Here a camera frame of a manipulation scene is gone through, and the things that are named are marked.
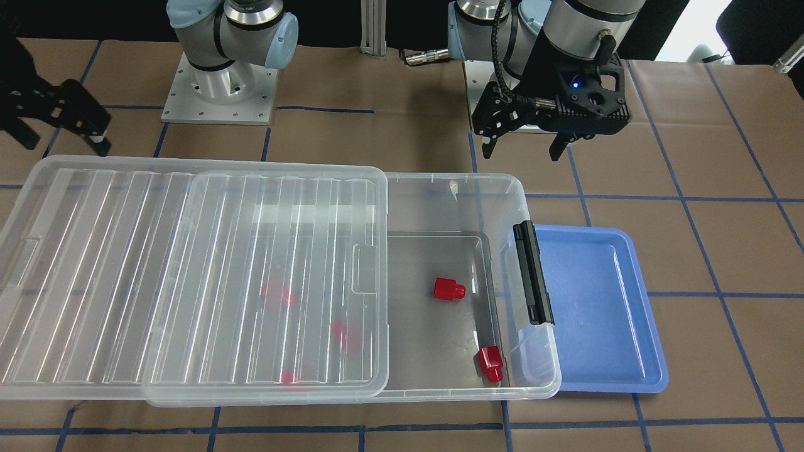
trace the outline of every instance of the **metal base plate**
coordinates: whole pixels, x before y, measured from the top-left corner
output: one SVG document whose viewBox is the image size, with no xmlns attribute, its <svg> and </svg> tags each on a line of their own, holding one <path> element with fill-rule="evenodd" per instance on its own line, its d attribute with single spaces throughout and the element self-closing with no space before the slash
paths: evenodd
<svg viewBox="0 0 804 452">
<path fill-rule="evenodd" d="M 251 64 L 256 81 L 251 97 L 229 105 L 216 105 L 195 94 L 190 63 L 182 54 L 176 77 L 162 111 L 162 122 L 180 124 L 270 125 L 277 94 L 278 70 Z"/>
<path fill-rule="evenodd" d="M 474 107 L 478 105 L 486 83 L 494 75 L 494 65 L 490 61 L 468 60 L 463 62 L 463 72 L 466 77 L 466 97 L 469 100 L 470 114 L 474 113 Z M 553 134 L 536 127 L 535 125 L 525 125 L 512 132 L 514 134 Z"/>
</svg>

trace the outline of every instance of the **light blue joint cap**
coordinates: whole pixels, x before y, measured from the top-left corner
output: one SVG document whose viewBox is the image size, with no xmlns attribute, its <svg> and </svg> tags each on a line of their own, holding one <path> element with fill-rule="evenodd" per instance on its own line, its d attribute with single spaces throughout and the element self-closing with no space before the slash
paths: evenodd
<svg viewBox="0 0 804 452">
<path fill-rule="evenodd" d="M 296 42 L 299 38 L 299 21 L 296 16 L 285 13 L 277 25 L 277 32 L 273 35 L 268 55 L 265 56 L 265 67 L 284 69 L 293 59 L 296 52 Z"/>
<path fill-rule="evenodd" d="M 215 12 L 223 0 L 167 0 L 167 17 L 173 28 L 195 25 Z"/>
<path fill-rule="evenodd" d="M 519 17 L 534 35 L 538 36 L 542 31 L 551 4 L 550 0 L 524 0 L 519 4 Z"/>
<path fill-rule="evenodd" d="M 466 61 L 466 56 L 461 46 L 461 36 L 458 34 L 457 30 L 455 2 L 451 2 L 447 5 L 447 50 L 449 50 L 449 56 L 451 58 Z"/>
</svg>

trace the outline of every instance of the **black latch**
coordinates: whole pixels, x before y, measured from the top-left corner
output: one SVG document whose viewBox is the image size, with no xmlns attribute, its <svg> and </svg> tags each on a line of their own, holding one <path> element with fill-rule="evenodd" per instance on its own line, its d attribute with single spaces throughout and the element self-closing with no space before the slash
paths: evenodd
<svg viewBox="0 0 804 452">
<path fill-rule="evenodd" d="M 514 225 L 516 253 L 519 256 L 519 270 L 522 272 L 522 283 L 525 287 L 527 315 L 533 325 L 556 322 L 552 317 L 550 294 L 544 284 L 542 262 L 539 259 L 539 243 L 533 222 L 525 220 Z"/>
</svg>

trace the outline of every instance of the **metal post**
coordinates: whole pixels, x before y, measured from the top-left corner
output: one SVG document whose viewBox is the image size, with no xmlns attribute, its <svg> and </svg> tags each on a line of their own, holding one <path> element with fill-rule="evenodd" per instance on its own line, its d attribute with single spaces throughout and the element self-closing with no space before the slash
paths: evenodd
<svg viewBox="0 0 804 452">
<path fill-rule="evenodd" d="M 804 35 L 799 36 L 795 43 L 773 63 L 773 70 L 786 74 L 804 56 Z"/>
<path fill-rule="evenodd" d="M 363 53 L 385 56 L 385 2 L 386 0 L 363 0 L 361 4 L 363 38 L 360 50 Z"/>
</svg>

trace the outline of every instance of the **translucent lid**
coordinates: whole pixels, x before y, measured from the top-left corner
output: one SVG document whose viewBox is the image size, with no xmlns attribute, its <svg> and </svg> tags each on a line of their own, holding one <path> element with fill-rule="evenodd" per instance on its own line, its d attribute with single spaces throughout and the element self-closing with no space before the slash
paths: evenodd
<svg viewBox="0 0 804 452">
<path fill-rule="evenodd" d="M 0 234 L 0 399 L 373 396 L 387 212 L 370 167 L 45 158 Z"/>
</svg>

